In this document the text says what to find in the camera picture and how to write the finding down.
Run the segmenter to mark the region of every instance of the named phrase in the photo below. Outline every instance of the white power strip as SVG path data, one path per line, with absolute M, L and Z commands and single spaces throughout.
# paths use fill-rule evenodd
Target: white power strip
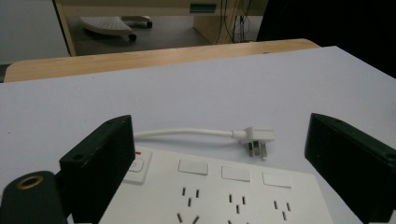
M 313 175 L 137 147 L 100 223 L 331 224 L 332 218 Z

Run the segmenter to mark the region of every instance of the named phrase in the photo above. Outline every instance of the brass insert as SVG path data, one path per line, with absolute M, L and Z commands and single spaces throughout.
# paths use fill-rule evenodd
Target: brass insert
M 18 189 L 31 189 L 34 186 L 37 186 L 44 180 L 42 175 L 32 175 L 24 178 L 20 183 L 18 183 Z

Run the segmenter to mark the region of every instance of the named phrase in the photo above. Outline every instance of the white table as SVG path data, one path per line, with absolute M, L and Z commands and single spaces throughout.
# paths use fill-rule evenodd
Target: white table
M 271 126 L 268 160 L 230 139 L 175 135 L 136 142 L 316 175 L 334 223 L 360 223 L 304 158 L 311 113 L 341 119 L 396 148 L 396 80 L 332 47 L 0 84 L 0 189 L 58 160 L 108 119 L 134 131 Z M 395 223 L 393 216 L 390 223 Z

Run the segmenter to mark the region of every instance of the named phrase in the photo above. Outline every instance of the power cord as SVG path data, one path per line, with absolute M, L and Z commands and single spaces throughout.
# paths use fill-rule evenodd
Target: power cord
M 234 38 L 233 38 L 233 35 L 231 35 L 231 33 L 230 33 L 230 30 L 228 30 L 228 27 L 227 27 L 227 21 L 226 21 L 226 15 L 227 15 L 227 4 L 228 4 L 228 0 L 225 0 L 225 6 L 224 6 L 224 16 L 223 16 L 223 20 L 224 20 L 224 27 L 225 27 L 225 29 L 226 29 L 226 31 L 227 31 L 228 37 L 230 37 L 230 39 L 231 39 L 231 42 L 232 42 L 232 43 L 235 43 L 235 40 L 234 40 Z
M 216 43 L 215 43 L 215 45 L 217 45 L 217 44 L 218 44 L 218 42 L 219 42 L 219 39 L 220 39 L 220 34 L 221 34 L 221 25 L 222 25 L 222 0 L 221 0 L 221 3 L 220 3 L 220 28 L 219 28 L 218 39 L 216 40 Z
M 250 6 L 251 6 L 251 0 L 248 1 L 246 8 L 243 7 L 241 8 L 244 15 L 239 16 L 239 25 L 238 25 L 239 33 L 237 34 L 237 36 L 239 37 L 238 43 L 249 42 L 249 40 L 247 40 L 246 38 L 246 33 L 249 33 L 249 29 L 250 29 L 250 19 L 248 18 Z
M 242 131 L 216 131 L 208 129 L 165 129 L 135 133 L 134 139 L 181 133 L 231 137 L 232 139 L 240 140 L 242 144 L 247 144 L 250 157 L 253 157 L 254 155 L 262 156 L 263 159 L 267 158 L 265 143 L 271 142 L 275 139 L 274 130 L 272 128 L 255 127 L 248 127 Z

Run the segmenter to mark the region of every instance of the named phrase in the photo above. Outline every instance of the dark background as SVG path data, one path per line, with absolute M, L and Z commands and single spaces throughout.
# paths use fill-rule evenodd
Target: dark background
M 390 0 L 269 0 L 257 41 L 337 46 L 396 78 L 395 10 Z

